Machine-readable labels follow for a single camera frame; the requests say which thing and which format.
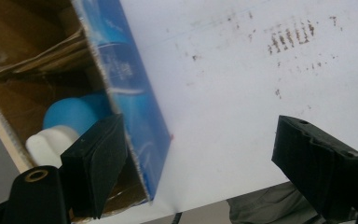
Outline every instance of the blue object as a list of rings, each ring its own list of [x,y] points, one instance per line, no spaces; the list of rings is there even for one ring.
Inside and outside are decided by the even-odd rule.
[[[130,150],[152,200],[157,191],[171,137],[118,0],[73,1],[107,80],[130,139]]]
[[[48,109],[43,120],[43,129],[65,125],[82,135],[96,121],[111,114],[109,102],[103,93],[66,98],[54,103]]]

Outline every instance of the blue printed cardboard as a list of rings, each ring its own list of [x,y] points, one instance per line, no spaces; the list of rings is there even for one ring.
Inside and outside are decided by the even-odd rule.
[[[132,158],[153,200],[171,138],[118,0],[73,0],[106,91],[124,116]]]

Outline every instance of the open box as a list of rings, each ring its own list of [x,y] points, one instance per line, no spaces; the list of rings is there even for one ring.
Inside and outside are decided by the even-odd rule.
[[[153,200],[171,141],[119,1],[0,1],[0,118],[21,164],[35,166],[24,145],[50,105],[101,89],[124,116],[131,154],[110,216]]]

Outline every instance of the black cable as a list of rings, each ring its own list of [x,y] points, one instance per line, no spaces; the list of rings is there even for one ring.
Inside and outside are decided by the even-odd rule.
[[[176,213],[175,217],[173,218],[172,224],[178,224],[181,217],[182,213]]]

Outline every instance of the white tabletop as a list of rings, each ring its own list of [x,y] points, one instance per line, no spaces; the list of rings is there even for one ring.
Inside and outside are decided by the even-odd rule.
[[[174,139],[141,223],[287,181],[279,115],[358,150],[358,1],[122,1]]]

